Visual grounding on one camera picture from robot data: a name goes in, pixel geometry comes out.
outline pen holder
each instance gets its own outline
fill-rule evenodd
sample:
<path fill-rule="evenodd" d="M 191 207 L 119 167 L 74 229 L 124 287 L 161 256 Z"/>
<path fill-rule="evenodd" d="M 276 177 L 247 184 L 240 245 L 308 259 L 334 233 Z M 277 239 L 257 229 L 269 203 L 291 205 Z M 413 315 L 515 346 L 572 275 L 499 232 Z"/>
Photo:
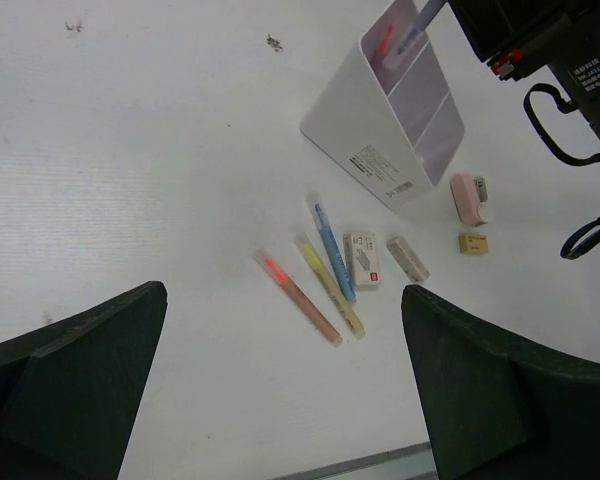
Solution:
<path fill-rule="evenodd" d="M 426 34 L 397 70 L 388 71 L 381 63 L 372 67 L 387 32 L 395 44 L 417 14 L 412 0 L 390 5 L 353 47 L 300 125 L 307 138 L 390 209 L 433 190 L 464 137 Z"/>

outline small yellow box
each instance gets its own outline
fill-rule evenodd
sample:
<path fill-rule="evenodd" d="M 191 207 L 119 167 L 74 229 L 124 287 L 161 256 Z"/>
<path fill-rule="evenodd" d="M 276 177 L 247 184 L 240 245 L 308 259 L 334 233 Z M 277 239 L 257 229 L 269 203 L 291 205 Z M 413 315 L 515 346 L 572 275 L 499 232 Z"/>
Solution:
<path fill-rule="evenodd" d="M 461 233 L 458 240 L 460 240 L 460 253 L 464 255 L 486 255 L 489 253 L 489 242 L 484 235 Z"/>

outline blue pen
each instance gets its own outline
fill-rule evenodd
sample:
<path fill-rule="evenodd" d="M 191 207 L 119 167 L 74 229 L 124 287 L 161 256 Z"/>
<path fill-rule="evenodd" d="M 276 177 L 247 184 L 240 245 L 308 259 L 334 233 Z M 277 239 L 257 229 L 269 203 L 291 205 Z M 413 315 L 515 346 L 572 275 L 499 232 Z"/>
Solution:
<path fill-rule="evenodd" d="M 344 261 L 342 260 L 340 249 L 338 248 L 338 242 L 336 242 L 336 238 L 333 236 L 331 224 L 329 223 L 327 214 L 324 211 L 320 197 L 318 194 L 314 193 L 309 196 L 308 200 L 309 206 L 311 207 L 311 214 L 313 215 L 313 219 L 316 221 L 316 227 L 318 227 L 318 232 L 320 232 L 320 237 L 322 237 L 324 248 L 327 250 L 327 256 L 331 262 L 333 273 L 336 275 L 338 285 L 340 285 L 340 290 L 342 290 L 344 298 L 346 298 L 350 303 L 355 303 L 356 294 L 353 291 L 353 286 L 351 285 L 351 280 L 349 279 L 349 273 L 347 272 L 347 268 L 344 266 Z"/>

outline table surface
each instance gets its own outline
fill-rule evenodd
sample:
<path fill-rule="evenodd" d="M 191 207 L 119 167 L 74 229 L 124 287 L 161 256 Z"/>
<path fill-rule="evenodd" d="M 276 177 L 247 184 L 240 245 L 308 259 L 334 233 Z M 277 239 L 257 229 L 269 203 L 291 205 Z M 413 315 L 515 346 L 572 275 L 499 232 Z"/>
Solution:
<path fill-rule="evenodd" d="M 404 235 L 435 293 L 600 361 L 600 247 L 558 254 L 600 216 L 600 167 L 546 151 L 522 112 L 532 82 L 495 79 L 448 9 L 431 37 L 467 134 L 441 188 L 390 212 L 300 133 L 385 3 L 0 2 L 0 341 L 147 280 L 169 292 L 121 479 L 270 478 L 427 440 L 401 325 L 407 279 L 381 249 L 356 341 L 292 244 L 299 229 L 319 243 L 310 188 L 337 235 Z M 600 150 L 581 117 L 539 104 L 565 148 Z M 446 185 L 461 171 L 489 182 L 485 257 L 457 252 Z M 260 246 L 333 319 L 339 349 L 259 270 Z"/>

